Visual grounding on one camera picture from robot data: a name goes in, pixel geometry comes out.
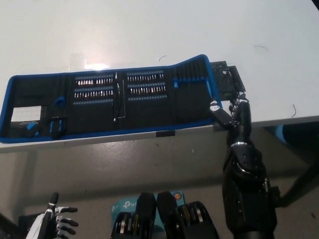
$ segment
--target robotic hand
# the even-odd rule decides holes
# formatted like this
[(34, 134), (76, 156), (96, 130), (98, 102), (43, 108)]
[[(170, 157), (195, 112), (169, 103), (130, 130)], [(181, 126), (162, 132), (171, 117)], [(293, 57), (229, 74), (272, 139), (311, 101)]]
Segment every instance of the robotic hand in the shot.
[(65, 234), (66, 232), (71, 235), (75, 234), (75, 231), (66, 224), (77, 227), (78, 223), (70, 218), (61, 216), (61, 214), (67, 212), (74, 213), (78, 210), (71, 207), (56, 207), (58, 197), (58, 193), (53, 193), (45, 213), (37, 216), (26, 239), (68, 239), (68, 236)]
[(230, 107), (231, 115), (217, 101), (211, 102), (210, 110), (228, 130), (222, 187), (227, 226), (235, 239), (273, 239), (275, 205), (262, 153), (250, 139), (249, 101), (239, 92)]

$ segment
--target blue trim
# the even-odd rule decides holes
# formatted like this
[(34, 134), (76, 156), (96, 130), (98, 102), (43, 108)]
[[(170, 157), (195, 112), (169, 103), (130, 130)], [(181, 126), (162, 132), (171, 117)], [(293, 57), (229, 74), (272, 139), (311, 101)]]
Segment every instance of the blue trim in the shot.
[(31, 128), (33, 128), (33, 126), (35, 126), (35, 123), (30, 123), (27, 125), (27, 129), (30, 130)]
[[(119, 69), (119, 70), (107, 70), (107, 71), (112, 71), (112, 72), (134, 71), (134, 72), (130, 72), (129, 74), (130, 75), (135, 75), (135, 74), (137, 75), (137, 74), (140, 74), (141, 71), (147, 70), (149, 72), (143, 72), (143, 74), (147, 74), (147, 73), (155, 74), (155, 72), (156, 73), (162, 73), (163, 72), (163, 68), (170, 69), (170, 68), (177, 67), (179, 65), (185, 64), (185, 63), (187, 63), (189, 61), (197, 60), (198, 58), (203, 59), (204, 62), (205, 62), (205, 65), (206, 65), (206, 69), (207, 69), (208, 76), (209, 76), (209, 78), (207, 79), (207, 81), (209, 81), (209, 84), (207, 84), (208, 90), (211, 90), (212, 95), (215, 97), (215, 99), (217, 100), (219, 105), (222, 107), (220, 96), (219, 96), (219, 93), (218, 93), (217, 84), (216, 84), (216, 81), (215, 81), (215, 77), (214, 77), (210, 62), (208, 60), (208, 57), (206, 55), (198, 55), (198, 56), (190, 58), (190, 59), (188, 59), (186, 61), (180, 62), (180, 63), (175, 64), (175, 65), (171, 65), (171, 66), (156, 66), (156, 67), (152, 67), (152, 71), (150, 71), (150, 67)], [(77, 78), (77, 80), (78, 80), (78, 79), (80, 79), (80, 77), (92, 77), (92, 76), (90, 76), (90, 74), (96, 74), (96, 71), (75, 72), (75, 73), (73, 73), (73, 72), (72, 73), (55, 73), (55, 74), (42, 74), (42, 75), (26, 75), (26, 76), (12, 76), (9, 79), (9, 82), (8, 82), (8, 85), (7, 85), (7, 89), (6, 89), (5, 96), (4, 96), (4, 101), (3, 101), (3, 108), (2, 108), (1, 114), (0, 114), (0, 131), (2, 131), (4, 119), (5, 119), (5, 116), (6, 116), (6, 109), (7, 109), (7, 105), (8, 105), (8, 101), (9, 101), (9, 97), (10, 97), (10, 92), (11, 92), (11, 89), (12, 89), (12, 84), (13, 84), (13, 81), (16, 78), (23, 77), (24, 80), (28, 80), (28, 79), (43, 78), (43, 77), (47, 77), (47, 78), (49, 78), (49, 77), (58, 77), (58, 76), (75, 76), (76, 77), (77, 75), (81, 75), (81, 76), (79, 76)], [(197, 80), (206, 81), (206, 78), (205, 77), (200, 77)], [(101, 137), (101, 136), (111, 136), (111, 135), (122, 135), (122, 134), (153, 132), (153, 131), (156, 132), (156, 131), (161, 131), (161, 130), (176, 130), (176, 129), (183, 129), (183, 128), (191, 128), (191, 127), (199, 127), (199, 126), (209, 125), (209, 124), (212, 124), (212, 122), (213, 122), (212, 119), (207, 119), (207, 120), (203, 120), (203, 121), (199, 121), (199, 122), (195, 122), (195, 123), (171, 125), (171, 126), (139, 128), (139, 129), (130, 129), (130, 130), (124, 130), (123, 129), (123, 130), (108, 131), (108, 132), (93, 132), (93, 133), (70, 134), (70, 135), (61, 136), (59, 138), (59, 140), (74, 139), (74, 138)], [(51, 140), (52, 140), (52, 137), (32, 137), (32, 138), (3, 138), (3, 137), (0, 137), (0, 141), (2, 143), (41, 142), (41, 141), (51, 141)]]
[(103, 75), (103, 76), (78, 76), (75, 77), (75, 80), (99, 80), (101, 78), (112, 78), (113, 74), (109, 74), (109, 75)]
[(87, 104), (100, 104), (113, 102), (113, 99), (95, 100), (95, 101), (77, 101), (73, 102), (74, 105), (87, 105)]
[(167, 98), (167, 95), (159, 95), (159, 96), (143, 96), (143, 97), (130, 97), (129, 101), (142, 101), (142, 100), (158, 100)]
[(84, 91), (101, 91), (101, 90), (111, 90), (113, 86), (101, 86), (101, 87), (93, 87), (93, 88), (77, 88), (74, 89), (74, 92), (84, 92)]
[(51, 124), (50, 124), (50, 133), (52, 133), (52, 128), (53, 128), (53, 121), (51, 121)]
[(165, 82), (145, 83), (145, 84), (137, 84), (137, 85), (128, 85), (128, 88), (141, 88), (141, 87), (164, 86), (164, 85), (165, 85)]
[(55, 106), (65, 106), (66, 102), (65, 102), (65, 97), (64, 96), (60, 96), (58, 97), (55, 102), (54, 102)]

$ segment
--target tool roll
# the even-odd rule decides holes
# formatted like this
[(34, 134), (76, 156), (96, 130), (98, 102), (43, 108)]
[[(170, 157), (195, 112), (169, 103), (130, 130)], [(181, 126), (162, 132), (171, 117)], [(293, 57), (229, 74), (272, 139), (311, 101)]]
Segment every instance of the tool roll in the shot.
[(0, 141), (47, 141), (212, 123), (220, 103), (211, 63), (199, 55), (172, 66), (13, 76)]

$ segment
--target grey floor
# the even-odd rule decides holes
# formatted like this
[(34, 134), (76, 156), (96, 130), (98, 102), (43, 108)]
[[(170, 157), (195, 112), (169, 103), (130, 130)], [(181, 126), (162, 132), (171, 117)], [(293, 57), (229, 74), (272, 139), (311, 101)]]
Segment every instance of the grey floor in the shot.
[[(225, 136), (218, 132), (2, 154), (0, 211), (16, 222), (19, 215), (43, 211), (51, 193), (59, 191), (61, 206), (79, 208), (72, 215), (80, 223), (74, 238), (108, 238), (111, 205), (119, 198), (178, 189), (187, 202), (202, 201), (221, 238), (231, 238), (220, 185)], [(252, 139), (263, 152), (272, 185), (285, 192), (307, 164), (264, 129), (253, 130)], [(318, 201), (315, 188), (277, 209), (276, 238), (318, 239)]]

